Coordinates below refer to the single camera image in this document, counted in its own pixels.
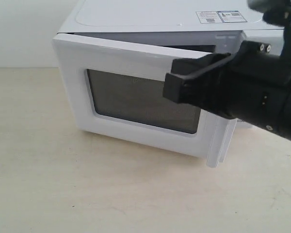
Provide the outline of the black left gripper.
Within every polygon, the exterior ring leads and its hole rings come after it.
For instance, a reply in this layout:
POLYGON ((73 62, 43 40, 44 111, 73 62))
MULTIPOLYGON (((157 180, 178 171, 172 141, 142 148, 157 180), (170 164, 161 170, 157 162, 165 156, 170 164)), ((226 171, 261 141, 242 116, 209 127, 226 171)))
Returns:
POLYGON ((278 126, 289 96, 291 43, 284 44, 279 56, 267 49, 245 41, 235 54, 175 59, 165 76, 163 96, 226 119, 278 126))

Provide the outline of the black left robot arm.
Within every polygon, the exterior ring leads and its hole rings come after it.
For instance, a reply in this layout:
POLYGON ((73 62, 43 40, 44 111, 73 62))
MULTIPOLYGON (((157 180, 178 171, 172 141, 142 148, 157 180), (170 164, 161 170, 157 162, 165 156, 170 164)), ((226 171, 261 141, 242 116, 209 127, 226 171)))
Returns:
POLYGON ((163 96, 226 119, 241 119, 291 141, 291 0, 250 0, 264 22, 283 27, 280 55, 243 41, 235 54, 212 53, 172 62, 163 96))

